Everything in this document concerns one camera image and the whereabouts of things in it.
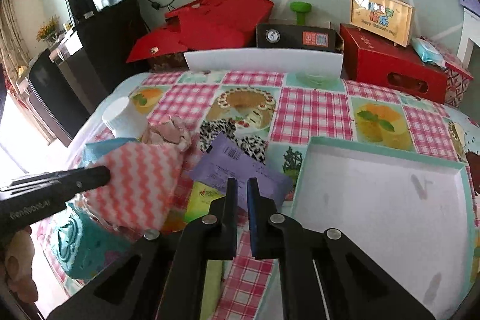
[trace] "metal screw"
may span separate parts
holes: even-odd
[[[217,221],[218,221],[217,216],[214,216],[213,214],[207,214],[202,218],[202,222],[207,225],[215,224]]]
[[[143,234],[143,237],[148,241],[157,240],[160,237],[160,232],[156,229],[147,229]]]
[[[283,214],[275,213],[270,216],[270,221],[274,224],[281,224],[285,221],[285,216]]]
[[[331,240],[338,240],[340,237],[342,237],[342,232],[338,229],[332,228],[327,230],[327,237]]]

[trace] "black box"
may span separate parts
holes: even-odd
[[[257,24],[257,47],[341,53],[343,39],[333,29],[289,24]]]

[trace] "round logo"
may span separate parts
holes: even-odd
[[[265,37],[270,43],[277,43],[278,41],[280,41],[280,33],[275,29],[267,30]]]

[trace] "beige curtain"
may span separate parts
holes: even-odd
[[[12,96],[16,106],[29,121],[48,141],[52,142],[55,136],[37,118],[34,113],[28,109],[26,102],[23,102],[18,90],[16,81],[18,80],[18,68],[28,66],[30,55],[25,45],[25,41],[20,34],[15,10],[11,0],[1,0],[0,2],[0,62],[10,80],[11,87],[9,94]]]

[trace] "potted plant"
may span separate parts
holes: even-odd
[[[54,15],[47,21],[47,23],[40,26],[40,29],[37,33],[37,41],[44,41],[49,44],[54,44],[58,38],[58,23],[59,18]]]

